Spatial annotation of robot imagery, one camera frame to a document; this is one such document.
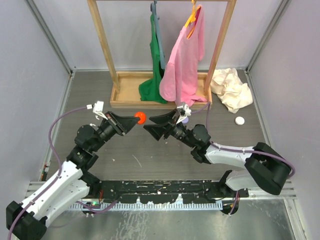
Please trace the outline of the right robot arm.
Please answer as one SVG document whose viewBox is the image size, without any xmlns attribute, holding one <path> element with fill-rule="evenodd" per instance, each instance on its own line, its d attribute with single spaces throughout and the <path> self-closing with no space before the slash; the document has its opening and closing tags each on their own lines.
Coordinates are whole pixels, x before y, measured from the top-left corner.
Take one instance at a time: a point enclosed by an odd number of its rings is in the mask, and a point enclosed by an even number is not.
<svg viewBox="0 0 320 240">
<path fill-rule="evenodd" d="M 219 191 L 231 197 L 236 191 L 259 187 L 278 196 L 288 178 L 294 173 L 293 165 L 276 153 L 269 145 L 258 142 L 255 146 L 234 147 L 211 142 L 203 124 L 188 129 L 181 121 L 183 112 L 174 109 L 169 113 L 151 116 L 152 124 L 144 125 L 157 141 L 172 136 L 192 150 L 190 154 L 200 164 L 223 164 L 240 168 L 228 170 L 220 179 Z"/>
</svg>

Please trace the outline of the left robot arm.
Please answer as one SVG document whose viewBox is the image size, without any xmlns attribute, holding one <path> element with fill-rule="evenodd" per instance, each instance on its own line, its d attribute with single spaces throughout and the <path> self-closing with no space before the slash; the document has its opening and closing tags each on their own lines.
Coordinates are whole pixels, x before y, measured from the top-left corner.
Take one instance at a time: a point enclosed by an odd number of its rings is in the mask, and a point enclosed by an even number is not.
<svg viewBox="0 0 320 240">
<path fill-rule="evenodd" d="M 58 171 L 36 192 L 6 207 L 7 239 L 40 240 L 52 222 L 76 201 L 95 198 L 100 193 L 100 180 L 89 173 L 98 156 L 96 152 L 114 135 L 124 136 L 139 121 L 137 116 L 103 113 L 99 126 L 81 126 L 74 139 L 75 147 Z"/>
</svg>

